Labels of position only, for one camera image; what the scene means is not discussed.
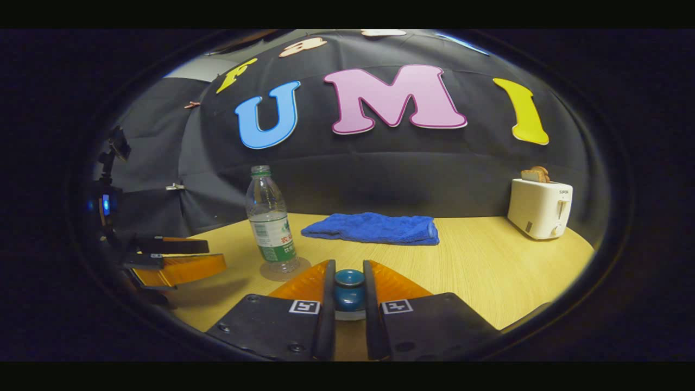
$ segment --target blue led light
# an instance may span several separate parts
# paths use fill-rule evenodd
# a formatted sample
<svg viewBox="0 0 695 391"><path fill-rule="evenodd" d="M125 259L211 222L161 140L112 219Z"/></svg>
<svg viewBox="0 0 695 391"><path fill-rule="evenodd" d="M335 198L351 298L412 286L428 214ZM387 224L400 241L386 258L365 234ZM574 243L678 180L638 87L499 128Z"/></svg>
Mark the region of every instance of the blue led light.
<svg viewBox="0 0 695 391"><path fill-rule="evenodd" d="M104 194L104 200L101 202L102 207L104 208L104 216L108 216L110 214L108 208L110 205L108 204L108 194Z"/></svg>
<svg viewBox="0 0 695 391"><path fill-rule="evenodd" d="M478 49L477 47L475 47L475 46L473 46L473 45L471 45L471 44L469 44L469 43L467 43L467 42L464 42L464 41L462 41L462 40L458 40L458 39L456 39L456 38L454 38L454 37L450 37L450 36L444 35L444 34L439 34L439 33L437 33L437 35L439 35L439 36L442 37L442 38L446 38L446 39L448 39L448 40L451 40L451 41L453 41L453 42L456 42L457 44L459 44L459 45L461 45L461 46L463 46L463 47L467 47L467 48L469 48L470 50L475 50L475 51L477 51L478 53L482 53L482 54L484 54L485 56L489 56L489 54L485 53L484 51Z"/></svg>

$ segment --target bottle cap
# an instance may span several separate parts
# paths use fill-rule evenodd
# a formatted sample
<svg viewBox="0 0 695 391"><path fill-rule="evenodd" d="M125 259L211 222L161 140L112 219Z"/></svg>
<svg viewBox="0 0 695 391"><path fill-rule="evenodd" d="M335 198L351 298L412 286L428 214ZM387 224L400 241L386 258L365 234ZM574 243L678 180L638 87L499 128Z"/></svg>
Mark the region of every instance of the bottle cap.
<svg viewBox="0 0 695 391"><path fill-rule="evenodd" d="M251 175L270 175L270 166L252 166Z"/></svg>

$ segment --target blue letter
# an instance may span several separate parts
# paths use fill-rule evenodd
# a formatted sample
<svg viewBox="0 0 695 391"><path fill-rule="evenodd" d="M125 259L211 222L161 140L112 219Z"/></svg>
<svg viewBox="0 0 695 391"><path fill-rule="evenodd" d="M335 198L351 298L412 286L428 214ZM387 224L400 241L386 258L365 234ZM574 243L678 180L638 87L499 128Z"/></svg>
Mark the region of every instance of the blue letter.
<svg viewBox="0 0 695 391"><path fill-rule="evenodd" d="M261 97L253 97L236 107L234 113L239 117L241 142L254 150L272 147L288 138L297 126L297 102L295 90L299 81L290 81L270 90L268 93L277 101L277 124L269 130L259 128L258 104Z"/></svg>

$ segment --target letter m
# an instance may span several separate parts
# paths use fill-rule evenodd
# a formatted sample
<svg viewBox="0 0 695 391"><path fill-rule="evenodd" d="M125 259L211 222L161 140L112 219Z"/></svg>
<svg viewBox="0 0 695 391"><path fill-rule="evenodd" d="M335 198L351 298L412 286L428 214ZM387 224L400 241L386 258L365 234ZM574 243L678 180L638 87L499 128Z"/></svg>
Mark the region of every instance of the letter m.
<svg viewBox="0 0 695 391"><path fill-rule="evenodd" d="M374 127L375 121L364 115L362 102L390 127L396 127L410 97L415 101L415 113L410 116L413 125L449 129L466 126L466 117L456 111L441 80L443 73L430 65L404 65L391 85L360 69L326 75L323 80L333 83L338 98L340 118L333 124L333 132L353 134Z"/></svg>

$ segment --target black fabric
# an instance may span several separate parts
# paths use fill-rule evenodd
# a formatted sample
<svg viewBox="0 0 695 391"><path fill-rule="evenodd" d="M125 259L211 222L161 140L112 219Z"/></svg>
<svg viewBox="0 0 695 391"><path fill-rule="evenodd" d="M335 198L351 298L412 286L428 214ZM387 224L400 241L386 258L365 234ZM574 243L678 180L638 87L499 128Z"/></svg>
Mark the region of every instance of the black fabric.
<svg viewBox="0 0 695 391"><path fill-rule="evenodd" d="M511 180L521 170L541 165L551 180L574 187L568 226L595 246L600 241L609 194L590 136L600 129L583 127L581 118L542 80L493 54L484 56L435 35L367 39L358 31L339 31L320 37L328 43L285 58L278 54L287 45L259 54L258 61L219 94L224 75L208 86L164 79L135 102L121 124L133 146L131 160L114 167L114 184L126 192L164 191L176 182L186 190L171 192L181 200L178 216L146 218L146 223L123 218L124 228L137 225L187 236L241 221L250 167L256 164L270 164L290 212L506 216ZM361 68L392 83L408 64L444 70L444 84L458 112L468 119L464 128L412 125L411 99L397 127L389 127L364 105L365 114L376 121L372 130L333 133L338 102L334 86L323 81L326 74ZM548 145L514 138L512 102L494 77L533 92L550 136ZM299 119L292 135L267 149L245 147L234 109L261 96L259 125L269 129L277 122L277 107L268 92L294 80L302 85L295 91ZM201 106L183 109L196 99Z"/></svg>
<svg viewBox="0 0 695 391"><path fill-rule="evenodd" d="M182 217L180 196L176 191L126 192L119 200L119 207L114 222L117 230L165 236L176 236L169 232L185 234L190 231Z"/></svg>

